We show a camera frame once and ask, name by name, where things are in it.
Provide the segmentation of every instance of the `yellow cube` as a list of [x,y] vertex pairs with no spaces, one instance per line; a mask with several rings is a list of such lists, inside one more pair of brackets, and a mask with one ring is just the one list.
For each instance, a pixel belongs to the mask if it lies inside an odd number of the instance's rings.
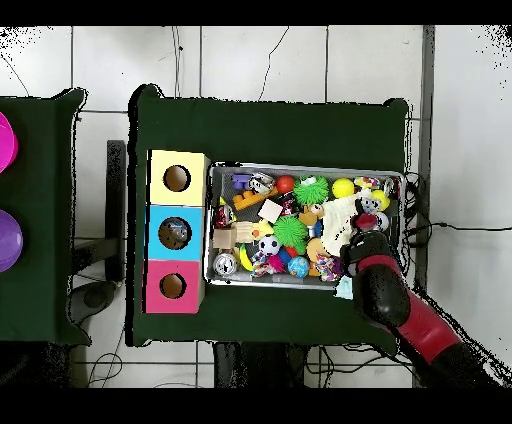
[[149,201],[152,205],[204,206],[209,165],[202,153],[148,151]]

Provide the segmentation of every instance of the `yellow ball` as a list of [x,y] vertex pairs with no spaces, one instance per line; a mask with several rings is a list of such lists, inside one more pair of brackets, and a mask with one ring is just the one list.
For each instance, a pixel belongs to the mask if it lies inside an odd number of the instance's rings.
[[380,200],[380,208],[379,212],[385,211],[389,204],[391,203],[391,200],[389,200],[389,197],[386,197],[384,192],[382,190],[373,190],[372,191],[372,197],[374,199]]
[[340,197],[352,196],[354,194],[354,183],[348,178],[340,178],[334,181],[332,194],[338,199]]

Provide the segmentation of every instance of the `metal tray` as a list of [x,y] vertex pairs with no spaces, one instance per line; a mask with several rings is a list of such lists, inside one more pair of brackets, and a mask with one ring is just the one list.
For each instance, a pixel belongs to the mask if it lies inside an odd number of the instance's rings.
[[[219,204],[219,197],[223,197],[226,203],[233,208],[238,221],[257,222],[261,218],[258,211],[261,203],[253,205],[241,211],[237,211],[233,206],[233,196],[240,194],[241,190],[233,188],[231,176],[236,173],[251,174],[254,172],[263,172],[277,179],[281,175],[291,175],[300,177],[303,175],[321,175],[324,176],[330,185],[338,178],[356,178],[360,176],[374,177],[386,179],[394,177],[398,181],[399,198],[393,199],[386,209],[385,213],[390,220],[390,226],[386,233],[390,238],[390,243],[397,251],[403,242],[402,234],[404,230],[404,188],[405,178],[398,172],[386,171],[368,171],[354,169],[338,169],[338,168],[316,168],[316,167],[299,167],[285,165],[269,165],[241,163],[239,166],[226,166],[225,163],[212,163],[208,173],[208,180],[211,184],[211,209],[206,213],[206,237],[205,237],[205,254],[203,276],[205,280],[211,284],[219,285],[236,285],[236,286],[252,286],[252,287],[274,287],[274,288],[290,288],[290,289],[313,289],[313,290],[333,290],[337,282],[324,282],[320,277],[307,276],[305,278],[297,278],[290,274],[281,273],[273,275],[264,275],[262,277],[253,278],[251,274],[244,270],[239,270],[230,275],[229,278],[221,277],[213,270],[213,261],[218,253],[218,249],[214,249],[212,245],[213,232],[213,209]],[[334,199],[330,193],[329,200]],[[251,257],[258,251],[256,245],[246,244],[247,255]]]

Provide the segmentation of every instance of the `red ball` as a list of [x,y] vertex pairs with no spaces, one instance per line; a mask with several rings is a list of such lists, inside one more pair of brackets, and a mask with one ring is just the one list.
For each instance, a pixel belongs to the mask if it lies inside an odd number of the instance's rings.
[[293,190],[295,179],[289,175],[283,175],[277,179],[276,188],[281,194],[289,193]]

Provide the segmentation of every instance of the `dark green tablecloth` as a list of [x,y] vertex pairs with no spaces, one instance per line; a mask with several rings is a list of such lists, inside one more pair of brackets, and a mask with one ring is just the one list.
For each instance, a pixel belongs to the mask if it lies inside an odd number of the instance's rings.
[[146,150],[202,152],[212,161],[402,172],[405,101],[383,106],[175,100],[148,85],[135,91],[129,109],[128,179],[131,193],[136,189],[136,198],[129,199],[128,257],[135,264],[127,271],[129,344],[148,339],[364,342],[393,351],[390,335],[365,323],[351,301],[327,291],[207,285],[196,315],[142,314]]
[[74,114],[83,90],[52,99],[0,97],[18,138],[16,161],[0,174],[0,209],[23,232],[18,262],[0,273],[0,340],[89,343],[66,316],[71,272]]

